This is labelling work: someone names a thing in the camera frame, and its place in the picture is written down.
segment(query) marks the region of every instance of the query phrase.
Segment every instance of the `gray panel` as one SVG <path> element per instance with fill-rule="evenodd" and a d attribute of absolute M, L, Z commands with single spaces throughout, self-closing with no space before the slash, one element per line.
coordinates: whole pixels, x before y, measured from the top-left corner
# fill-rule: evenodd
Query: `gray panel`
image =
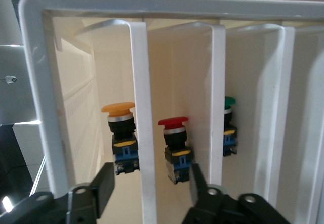
<path fill-rule="evenodd" d="M 17 81 L 6 83 L 6 76 Z M 37 120 L 24 46 L 0 46 L 0 124 Z"/>

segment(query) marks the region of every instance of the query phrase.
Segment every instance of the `silver metal ring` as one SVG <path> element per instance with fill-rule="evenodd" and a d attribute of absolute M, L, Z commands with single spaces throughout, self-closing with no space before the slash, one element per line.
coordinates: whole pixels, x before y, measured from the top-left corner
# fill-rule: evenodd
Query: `silver metal ring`
<path fill-rule="evenodd" d="M 108 122 L 121 122 L 121 121 L 125 121 L 128 119 L 133 118 L 133 113 L 130 112 L 127 115 L 123 115 L 123 116 L 117 116 L 117 117 L 110 117 L 108 116 Z"/>
<path fill-rule="evenodd" d="M 224 110 L 224 114 L 229 114 L 232 112 L 232 108 L 229 108 L 229 109 L 225 109 Z"/>
<path fill-rule="evenodd" d="M 186 127 L 181 127 L 181 128 L 177 128 L 177 129 L 164 129 L 163 134 L 170 135 L 170 134 L 176 134 L 176 133 L 180 133 L 180 132 L 184 132 L 184 131 L 186 131 Z"/>

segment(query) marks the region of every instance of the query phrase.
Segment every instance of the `white plastic bin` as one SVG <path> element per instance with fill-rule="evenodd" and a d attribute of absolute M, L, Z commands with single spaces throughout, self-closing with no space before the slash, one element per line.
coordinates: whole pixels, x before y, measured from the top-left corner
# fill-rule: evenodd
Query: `white plastic bin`
<path fill-rule="evenodd" d="M 298 174 L 306 174 L 306 168 L 294 159 L 302 155 L 305 167 L 314 159 L 304 143 L 290 152 L 294 143 L 287 138 L 301 129 L 307 135 L 313 122 L 294 120 L 289 112 L 295 110 L 292 93 L 299 85 L 294 63 L 304 50 L 316 54 L 298 43 L 298 27 L 324 22 L 324 3 L 21 0 L 19 13 L 56 196 L 89 181 L 103 161 L 112 161 L 111 133 L 101 107 L 135 101 L 141 171 L 116 177 L 102 223 L 181 222 L 192 205 L 189 184 L 174 185 L 168 179 L 163 129 L 157 126 L 175 116 L 189 117 L 187 143 L 208 183 L 224 185 L 234 198 L 255 192 L 289 221 L 305 223 L 299 222 L 303 215 L 306 223 L 315 223 L 309 215 L 317 213 L 319 198 L 312 195 L 323 179 L 321 114 L 314 118 L 316 138 L 305 140 L 318 150 L 311 181 L 290 192 L 285 183 L 305 179 Z M 322 72 L 317 65 L 319 74 L 304 77 L 309 88 Z M 237 101 L 233 124 L 239 146 L 236 156 L 223 158 L 225 94 Z M 307 107 L 322 109 L 318 94 Z M 298 197 L 289 204 L 289 196 Z M 292 214 L 300 208 L 303 212 Z"/>

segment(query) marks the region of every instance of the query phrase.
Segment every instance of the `bright light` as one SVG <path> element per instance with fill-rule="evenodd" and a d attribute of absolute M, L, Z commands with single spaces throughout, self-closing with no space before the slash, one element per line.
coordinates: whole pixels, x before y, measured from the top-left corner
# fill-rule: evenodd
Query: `bright light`
<path fill-rule="evenodd" d="M 30 121 L 30 122 L 21 122 L 21 123 L 15 123 L 17 125 L 20 125 L 20 124 L 32 124 L 32 125 L 38 125 L 38 124 L 41 124 L 42 122 L 40 120 L 35 120 L 35 121 Z"/>
<path fill-rule="evenodd" d="M 8 198 L 8 196 L 5 196 L 5 197 L 2 199 L 2 204 L 4 205 L 4 208 L 6 209 L 6 212 L 10 212 L 10 211 L 12 211 L 13 206 L 12 206 L 11 201 L 10 201 L 10 199 Z"/>

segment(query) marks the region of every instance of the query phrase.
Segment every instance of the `green mushroom cap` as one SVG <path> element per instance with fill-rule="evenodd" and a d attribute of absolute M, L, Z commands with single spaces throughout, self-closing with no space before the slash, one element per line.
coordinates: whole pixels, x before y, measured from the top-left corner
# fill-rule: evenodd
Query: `green mushroom cap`
<path fill-rule="evenodd" d="M 235 98 L 225 96 L 225 109 L 229 109 L 231 105 L 235 103 L 236 103 Z"/>

